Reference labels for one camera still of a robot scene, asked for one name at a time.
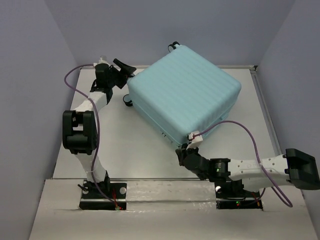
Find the light blue suitcase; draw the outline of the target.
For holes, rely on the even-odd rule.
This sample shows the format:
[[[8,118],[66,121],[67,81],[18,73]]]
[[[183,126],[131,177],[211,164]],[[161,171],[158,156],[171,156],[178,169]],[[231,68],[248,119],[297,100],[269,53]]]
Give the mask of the light blue suitcase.
[[[127,82],[137,112],[174,146],[188,135],[225,120],[241,83],[185,45],[173,42],[170,53]]]

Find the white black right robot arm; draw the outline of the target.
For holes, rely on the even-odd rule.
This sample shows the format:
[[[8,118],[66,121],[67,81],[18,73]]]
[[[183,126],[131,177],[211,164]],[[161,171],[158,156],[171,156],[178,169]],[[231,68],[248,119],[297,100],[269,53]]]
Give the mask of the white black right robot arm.
[[[319,190],[320,177],[313,156],[287,148],[284,154],[257,160],[230,158],[207,159],[198,148],[180,148],[175,151],[180,166],[200,180],[212,183],[231,182],[235,196],[257,192],[275,186],[294,186],[300,190]]]

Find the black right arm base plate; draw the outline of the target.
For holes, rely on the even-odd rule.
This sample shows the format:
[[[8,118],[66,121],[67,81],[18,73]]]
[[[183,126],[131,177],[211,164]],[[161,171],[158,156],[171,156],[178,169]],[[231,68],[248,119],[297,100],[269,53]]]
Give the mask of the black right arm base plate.
[[[214,186],[218,210],[263,209],[260,192],[244,190],[241,181],[218,181]]]

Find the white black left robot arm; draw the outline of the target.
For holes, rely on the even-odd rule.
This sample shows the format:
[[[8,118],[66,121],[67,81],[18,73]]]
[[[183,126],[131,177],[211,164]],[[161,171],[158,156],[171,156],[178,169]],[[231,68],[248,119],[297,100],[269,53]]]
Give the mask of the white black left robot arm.
[[[109,199],[110,177],[98,156],[101,133],[99,111],[111,101],[113,88],[122,89],[128,79],[134,76],[136,68],[118,59],[114,59],[112,64],[100,59],[92,67],[95,70],[95,80],[89,93],[72,88],[85,99],[73,110],[63,112],[62,145],[79,160],[86,173],[87,185],[83,190]]]

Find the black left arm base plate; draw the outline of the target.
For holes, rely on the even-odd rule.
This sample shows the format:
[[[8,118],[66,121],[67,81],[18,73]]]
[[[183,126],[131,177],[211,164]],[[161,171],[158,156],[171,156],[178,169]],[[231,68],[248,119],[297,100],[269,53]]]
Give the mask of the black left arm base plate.
[[[77,185],[81,189],[81,197],[79,201],[79,208],[81,210],[90,211],[124,211],[127,209],[127,183],[125,182],[111,182],[109,189],[100,186],[100,190],[96,186],[87,182]]]

